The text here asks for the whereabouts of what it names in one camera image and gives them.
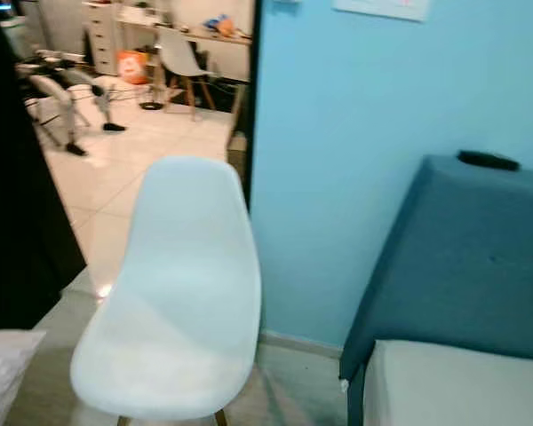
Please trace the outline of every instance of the white chair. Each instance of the white chair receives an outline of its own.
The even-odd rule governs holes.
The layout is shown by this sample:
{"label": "white chair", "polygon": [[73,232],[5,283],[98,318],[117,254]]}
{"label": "white chair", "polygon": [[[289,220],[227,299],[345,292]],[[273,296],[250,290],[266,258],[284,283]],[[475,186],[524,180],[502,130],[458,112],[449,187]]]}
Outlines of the white chair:
{"label": "white chair", "polygon": [[116,284],[71,362],[90,406],[129,418],[216,415],[251,372],[259,263],[235,171],[167,157],[147,172]]}
{"label": "white chair", "polygon": [[187,88],[187,102],[191,108],[192,119],[195,118],[195,97],[191,77],[198,78],[209,106],[215,110],[213,98],[207,89],[206,82],[202,78],[203,75],[210,75],[211,73],[199,68],[187,39],[180,31],[171,28],[159,28],[158,35],[161,46],[160,60],[166,68],[175,74],[170,81],[170,89],[173,91],[177,83],[176,75],[180,75]]}

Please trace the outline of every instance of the black curtain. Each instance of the black curtain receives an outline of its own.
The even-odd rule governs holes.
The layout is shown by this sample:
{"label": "black curtain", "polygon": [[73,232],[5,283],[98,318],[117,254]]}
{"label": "black curtain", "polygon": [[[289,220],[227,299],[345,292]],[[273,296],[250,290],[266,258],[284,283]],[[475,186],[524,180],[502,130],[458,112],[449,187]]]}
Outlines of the black curtain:
{"label": "black curtain", "polygon": [[0,28],[0,328],[33,327],[84,267]]}

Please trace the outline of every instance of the blue headboard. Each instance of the blue headboard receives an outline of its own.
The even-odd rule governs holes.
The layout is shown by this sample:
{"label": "blue headboard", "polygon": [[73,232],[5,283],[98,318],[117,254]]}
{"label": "blue headboard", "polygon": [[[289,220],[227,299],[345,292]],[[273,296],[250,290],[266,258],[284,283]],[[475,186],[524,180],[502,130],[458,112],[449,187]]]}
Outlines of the blue headboard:
{"label": "blue headboard", "polygon": [[533,358],[533,171],[425,158],[347,338],[352,380],[375,339]]}

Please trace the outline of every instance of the white tile floor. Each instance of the white tile floor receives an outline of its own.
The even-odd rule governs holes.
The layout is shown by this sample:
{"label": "white tile floor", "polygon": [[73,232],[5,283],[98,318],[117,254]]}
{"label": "white tile floor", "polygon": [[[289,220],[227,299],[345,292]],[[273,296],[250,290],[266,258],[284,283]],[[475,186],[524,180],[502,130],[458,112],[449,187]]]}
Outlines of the white tile floor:
{"label": "white tile floor", "polygon": [[[104,84],[115,84],[118,89],[129,89],[111,77],[100,80]],[[59,317],[46,317],[43,321],[46,329],[55,327],[48,334],[55,351],[60,351],[57,335],[73,336],[62,344],[68,355],[56,358],[59,383],[51,378],[52,348],[44,343],[27,374],[29,378],[11,415],[11,425],[115,424],[115,417],[82,405],[74,407],[73,411],[67,410],[68,405],[76,404],[67,380],[70,353],[94,310],[87,298],[94,303],[92,296],[106,296],[115,281],[134,202],[150,163],[165,155],[225,159],[230,114],[202,110],[199,112],[201,119],[192,121],[182,106],[172,109],[182,114],[148,112],[128,99],[111,104],[114,121],[127,126],[128,130],[106,134],[99,130],[102,116],[91,99],[79,100],[78,104],[91,122],[90,128],[79,127],[78,143],[88,151],[88,157],[60,151],[44,135],[40,139],[88,267],[68,287],[62,299],[65,303],[48,314]],[[56,122],[52,122],[51,129],[59,138],[64,138],[63,129]],[[52,412],[36,409],[48,395],[62,403]],[[231,426],[345,425],[346,399],[339,391],[338,361],[262,343],[250,380],[226,412]],[[28,423],[28,418],[35,422]],[[212,418],[192,422],[133,422],[133,426],[156,424],[211,426],[215,423]]]}

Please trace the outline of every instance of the blue wall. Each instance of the blue wall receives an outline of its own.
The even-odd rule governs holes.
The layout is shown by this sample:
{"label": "blue wall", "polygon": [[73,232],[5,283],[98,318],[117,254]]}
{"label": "blue wall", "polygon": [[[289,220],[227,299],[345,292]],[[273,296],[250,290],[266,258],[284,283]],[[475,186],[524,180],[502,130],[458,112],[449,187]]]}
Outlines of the blue wall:
{"label": "blue wall", "polygon": [[251,219],[263,327],[342,345],[424,154],[533,168],[533,0],[424,24],[265,0]]}

